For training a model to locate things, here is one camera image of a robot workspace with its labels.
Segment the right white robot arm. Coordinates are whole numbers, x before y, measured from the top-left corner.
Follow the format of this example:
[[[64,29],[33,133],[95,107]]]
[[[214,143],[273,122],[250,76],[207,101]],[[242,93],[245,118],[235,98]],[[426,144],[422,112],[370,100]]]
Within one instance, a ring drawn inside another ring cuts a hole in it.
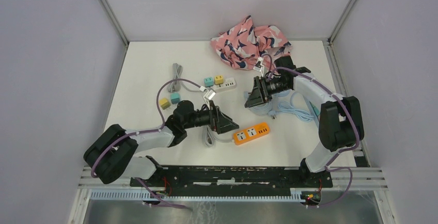
[[[274,69],[265,76],[254,77],[253,89],[244,104],[246,108],[266,104],[273,95],[293,90],[319,110],[319,143],[303,159],[298,173],[299,182],[311,187],[319,181],[319,172],[342,153],[355,150],[365,132],[358,98],[345,97],[319,82],[306,67],[296,67],[291,56],[274,61]]]

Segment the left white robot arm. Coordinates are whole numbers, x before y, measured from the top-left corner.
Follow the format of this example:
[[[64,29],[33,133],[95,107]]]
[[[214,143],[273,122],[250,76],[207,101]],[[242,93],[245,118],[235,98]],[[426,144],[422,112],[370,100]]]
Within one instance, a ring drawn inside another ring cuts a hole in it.
[[[86,150],[84,161],[91,167],[91,176],[103,184],[120,177],[140,178],[150,186],[162,181],[159,164],[151,157],[136,154],[155,148],[171,148],[187,138],[187,129],[206,126],[217,134],[237,130],[239,125],[209,101],[208,108],[195,110],[191,101],[177,104],[163,127],[131,131],[113,124]]]

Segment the teal USB plug adapter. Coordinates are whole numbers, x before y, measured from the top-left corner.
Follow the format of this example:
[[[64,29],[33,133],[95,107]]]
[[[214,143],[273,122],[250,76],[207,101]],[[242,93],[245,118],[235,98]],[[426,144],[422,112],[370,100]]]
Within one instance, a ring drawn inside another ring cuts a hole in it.
[[[181,95],[178,92],[171,93],[170,101],[172,104],[178,104],[181,101]]]

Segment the yellow USB plug adapter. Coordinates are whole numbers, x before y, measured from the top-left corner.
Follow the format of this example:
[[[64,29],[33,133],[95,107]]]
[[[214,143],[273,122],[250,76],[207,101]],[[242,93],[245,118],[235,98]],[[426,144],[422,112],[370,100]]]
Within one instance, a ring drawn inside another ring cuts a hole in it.
[[[158,103],[162,110],[165,110],[171,106],[171,102],[167,98],[159,99]]]

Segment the orange power strip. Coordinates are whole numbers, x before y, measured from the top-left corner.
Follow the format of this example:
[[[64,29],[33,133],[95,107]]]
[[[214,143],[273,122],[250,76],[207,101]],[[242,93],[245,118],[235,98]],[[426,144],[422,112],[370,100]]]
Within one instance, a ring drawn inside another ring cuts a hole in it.
[[[246,129],[237,131],[233,134],[233,142],[240,146],[252,140],[258,139],[267,135],[270,132],[270,127],[266,122],[255,124]]]

